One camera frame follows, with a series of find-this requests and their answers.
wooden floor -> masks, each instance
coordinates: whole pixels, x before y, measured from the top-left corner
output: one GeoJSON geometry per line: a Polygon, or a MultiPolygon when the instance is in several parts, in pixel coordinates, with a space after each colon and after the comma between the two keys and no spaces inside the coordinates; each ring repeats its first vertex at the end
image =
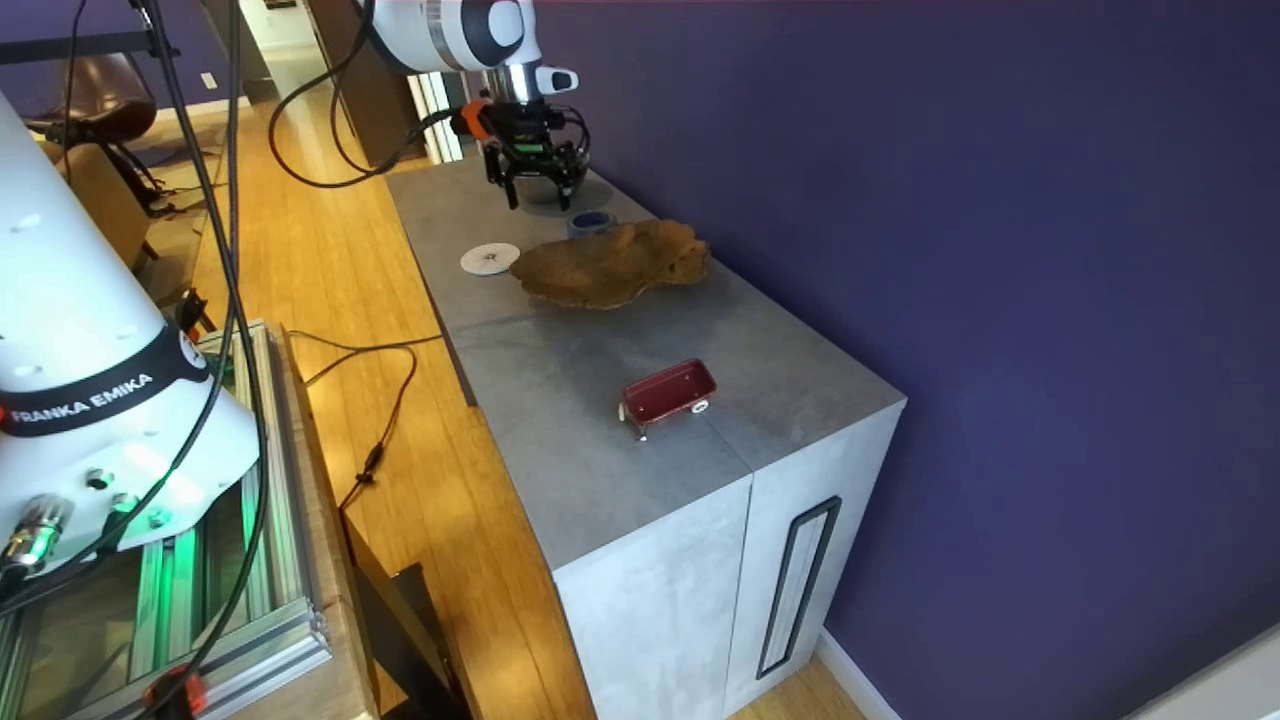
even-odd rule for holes
{"type": "MultiPolygon", "coordinates": [[[[289,87],[302,75],[277,68],[277,79],[289,87]]],[[[313,174],[346,174],[321,106],[318,95],[289,113],[286,156],[313,174]]],[[[385,181],[346,192],[306,189],[277,167],[264,120],[270,106],[253,106],[239,122],[250,315],[346,345],[441,336],[385,181]]],[[[219,308],[213,243],[202,253],[196,288],[219,308]]],[[[338,360],[313,340],[291,347],[306,376],[338,360]]],[[[417,360],[377,486],[353,500],[349,518],[385,571],[423,566],[480,715],[586,720],[593,708],[559,599],[488,429],[466,403],[444,345],[421,345],[417,360]]],[[[313,385],[338,500],[357,485],[405,372],[405,352],[382,352],[313,385]]],[[[856,708],[813,664],[740,720],[856,720],[856,708]]]]}

blue wall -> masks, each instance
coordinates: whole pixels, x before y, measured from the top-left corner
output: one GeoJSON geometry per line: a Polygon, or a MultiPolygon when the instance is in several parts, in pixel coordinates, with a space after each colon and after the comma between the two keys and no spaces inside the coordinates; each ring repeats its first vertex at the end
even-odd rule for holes
{"type": "Polygon", "coordinates": [[[595,164],[911,395],[828,629],[905,715],[1280,620],[1280,4],[539,4],[595,164]]]}
{"type": "MultiPolygon", "coordinates": [[[[171,44],[182,51],[182,87],[187,104],[202,100],[226,100],[228,87],[228,51],[219,46],[213,20],[205,14],[202,0],[160,0],[165,24],[171,31],[171,44]]],[[[78,0],[5,0],[5,24],[0,24],[0,44],[17,41],[65,41],[72,36],[78,20],[78,0]]],[[[82,36],[97,31],[142,31],[148,26],[128,0],[89,0],[82,36]]],[[[171,104],[165,92],[160,59],[156,54],[137,54],[156,104],[171,104]]],[[[0,62],[0,92],[17,113],[36,116],[60,106],[60,87],[65,87],[65,62],[0,62]]]]}

